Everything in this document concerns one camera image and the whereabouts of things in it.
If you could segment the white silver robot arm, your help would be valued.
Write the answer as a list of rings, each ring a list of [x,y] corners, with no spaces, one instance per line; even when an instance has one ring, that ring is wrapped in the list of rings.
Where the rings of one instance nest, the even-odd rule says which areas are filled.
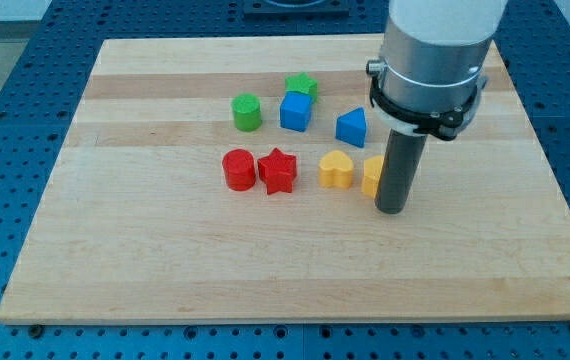
[[[391,0],[370,103],[392,131],[451,141],[472,122],[503,0]]]

